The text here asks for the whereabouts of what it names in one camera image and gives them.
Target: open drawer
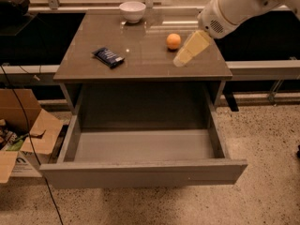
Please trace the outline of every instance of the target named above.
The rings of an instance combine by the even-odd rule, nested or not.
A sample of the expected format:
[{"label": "open drawer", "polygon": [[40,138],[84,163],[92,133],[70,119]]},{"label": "open drawer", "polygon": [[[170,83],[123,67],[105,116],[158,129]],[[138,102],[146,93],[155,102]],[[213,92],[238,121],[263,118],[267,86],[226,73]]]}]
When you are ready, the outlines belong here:
[{"label": "open drawer", "polygon": [[207,82],[82,86],[60,156],[40,169],[56,188],[234,184]]}]

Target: cardboard box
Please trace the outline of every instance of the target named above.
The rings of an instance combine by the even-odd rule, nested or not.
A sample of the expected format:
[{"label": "cardboard box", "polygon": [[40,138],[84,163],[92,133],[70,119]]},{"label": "cardboard box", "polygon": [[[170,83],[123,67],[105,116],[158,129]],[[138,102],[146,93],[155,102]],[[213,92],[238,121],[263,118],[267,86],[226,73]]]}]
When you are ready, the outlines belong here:
[{"label": "cardboard box", "polygon": [[28,133],[29,129],[31,140],[27,137],[19,152],[0,151],[0,183],[6,183],[10,176],[41,176],[32,146],[38,160],[47,163],[63,126],[40,107],[32,90],[14,91],[19,100],[12,89],[0,89],[0,119],[5,119],[9,129],[18,135]]}]

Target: black cable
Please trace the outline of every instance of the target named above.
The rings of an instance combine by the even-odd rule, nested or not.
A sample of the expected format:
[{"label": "black cable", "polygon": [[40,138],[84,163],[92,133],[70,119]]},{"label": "black cable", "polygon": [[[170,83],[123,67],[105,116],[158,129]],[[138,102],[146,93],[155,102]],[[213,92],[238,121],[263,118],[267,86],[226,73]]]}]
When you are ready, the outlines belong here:
[{"label": "black cable", "polygon": [[[29,119],[28,119],[28,117],[27,117],[25,108],[24,108],[24,106],[22,105],[22,103],[21,103],[21,101],[20,101],[20,99],[19,99],[19,97],[18,97],[18,95],[17,95],[15,89],[13,88],[13,85],[11,84],[11,82],[10,82],[10,80],[9,80],[9,78],[8,78],[8,75],[6,74],[5,70],[3,69],[3,66],[1,65],[0,67],[1,67],[1,69],[2,69],[2,71],[3,71],[4,76],[6,77],[6,80],[7,80],[7,83],[8,83],[8,85],[9,85],[10,89],[12,90],[13,94],[15,95],[16,99],[18,100],[18,102],[19,102],[19,104],[20,104],[20,107],[21,107],[21,109],[22,109],[22,112],[23,112],[24,117],[25,117],[25,120],[26,120],[26,126],[27,126],[27,130],[28,130],[28,138],[29,138],[29,141],[30,141],[30,143],[31,143],[32,149],[33,149],[33,151],[34,151],[34,155],[35,155],[35,157],[36,157],[36,159],[37,159],[38,165],[40,166],[41,163],[40,163],[40,161],[39,161],[39,159],[38,159],[38,155],[37,155],[37,153],[36,153],[36,150],[35,150],[34,144],[33,144],[33,142],[32,142],[31,135],[30,135]],[[61,224],[64,225],[64,222],[63,222],[62,217],[61,217],[61,215],[60,215],[59,209],[58,209],[57,204],[56,204],[56,202],[55,202],[55,199],[54,199],[54,197],[53,197],[53,193],[51,192],[51,189],[50,189],[48,180],[47,180],[46,177],[44,177],[44,179],[45,179],[47,188],[48,188],[48,190],[49,190],[49,194],[50,194],[50,197],[51,197],[51,199],[52,199],[53,205],[54,205],[54,207],[55,207],[55,209],[56,209],[56,212],[57,212],[57,215],[58,215],[58,217],[59,217],[59,220],[60,220]]]}]

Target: box flap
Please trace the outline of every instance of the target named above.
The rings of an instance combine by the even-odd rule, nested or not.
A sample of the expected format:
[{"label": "box flap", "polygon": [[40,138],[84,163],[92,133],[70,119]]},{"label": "box flap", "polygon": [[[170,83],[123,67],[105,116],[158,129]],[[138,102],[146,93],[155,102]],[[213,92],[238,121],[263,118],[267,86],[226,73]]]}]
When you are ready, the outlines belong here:
[{"label": "box flap", "polygon": [[[16,92],[29,122],[29,127],[35,123],[40,105],[30,89],[14,89]],[[0,119],[5,119],[10,128],[28,131],[27,122],[19,100],[12,89],[0,89]]]},{"label": "box flap", "polygon": [[[30,134],[33,135],[31,141],[37,154],[48,155],[53,151],[62,127],[62,121],[43,109],[40,111],[35,124],[30,130]],[[30,153],[34,152],[28,137],[24,141],[21,151]]]},{"label": "box flap", "polygon": [[16,163],[18,152],[0,151],[0,183],[7,183]]}]

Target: beige floor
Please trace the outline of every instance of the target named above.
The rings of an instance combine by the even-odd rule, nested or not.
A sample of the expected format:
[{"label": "beige floor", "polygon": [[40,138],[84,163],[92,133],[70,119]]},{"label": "beige floor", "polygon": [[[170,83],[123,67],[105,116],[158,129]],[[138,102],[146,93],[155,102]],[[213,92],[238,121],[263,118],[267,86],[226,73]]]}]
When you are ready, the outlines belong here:
[{"label": "beige floor", "polygon": [[[248,167],[234,186],[52,188],[65,224],[300,224],[300,105],[217,109],[232,158]],[[0,186],[0,224],[59,224],[43,179]]]}]

